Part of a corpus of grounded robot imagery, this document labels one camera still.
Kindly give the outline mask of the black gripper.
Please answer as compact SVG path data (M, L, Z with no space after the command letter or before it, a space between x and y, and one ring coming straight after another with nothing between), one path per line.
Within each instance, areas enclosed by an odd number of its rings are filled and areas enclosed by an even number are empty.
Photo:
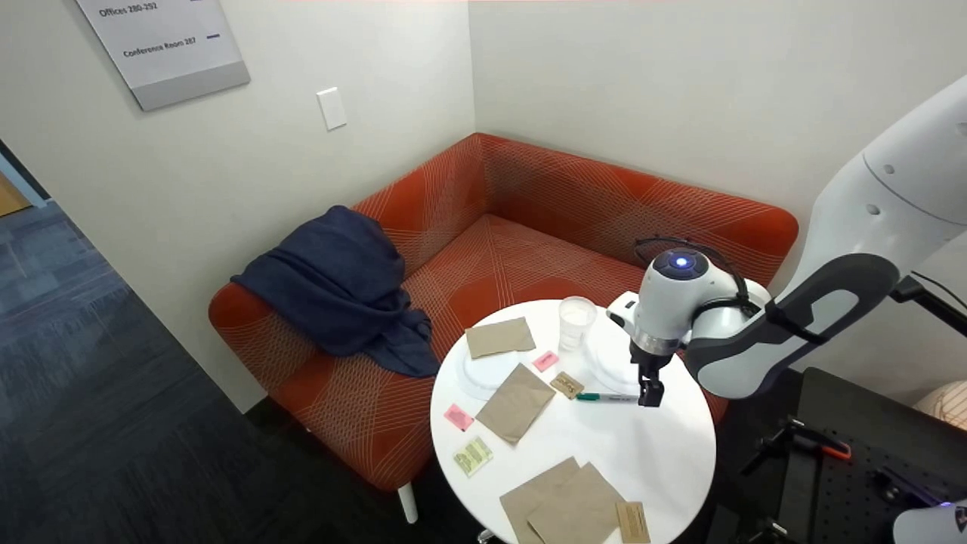
M667 354L651 354L639 346L628 346L632 363L639 365L641 398L645 409L658 409L665 401L665 383L658 383L658 373L670 363Z

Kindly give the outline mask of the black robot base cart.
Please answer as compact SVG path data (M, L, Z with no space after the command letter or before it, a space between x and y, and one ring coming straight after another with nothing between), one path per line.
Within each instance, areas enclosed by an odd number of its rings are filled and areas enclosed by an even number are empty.
M752 474L787 419L832 433L853 461L782 453ZM787 544L963 544L967 433L828 373L788 373L736 405L736 486Z

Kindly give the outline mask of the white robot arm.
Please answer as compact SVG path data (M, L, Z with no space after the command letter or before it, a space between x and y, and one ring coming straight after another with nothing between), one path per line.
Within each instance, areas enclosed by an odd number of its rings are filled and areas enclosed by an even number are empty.
M762 392L782 369L871 316L963 229L967 80L957 80L823 187L778 298L685 241L651 258L620 317L639 365L639 405L663 405L658 373L675 354L719 398Z

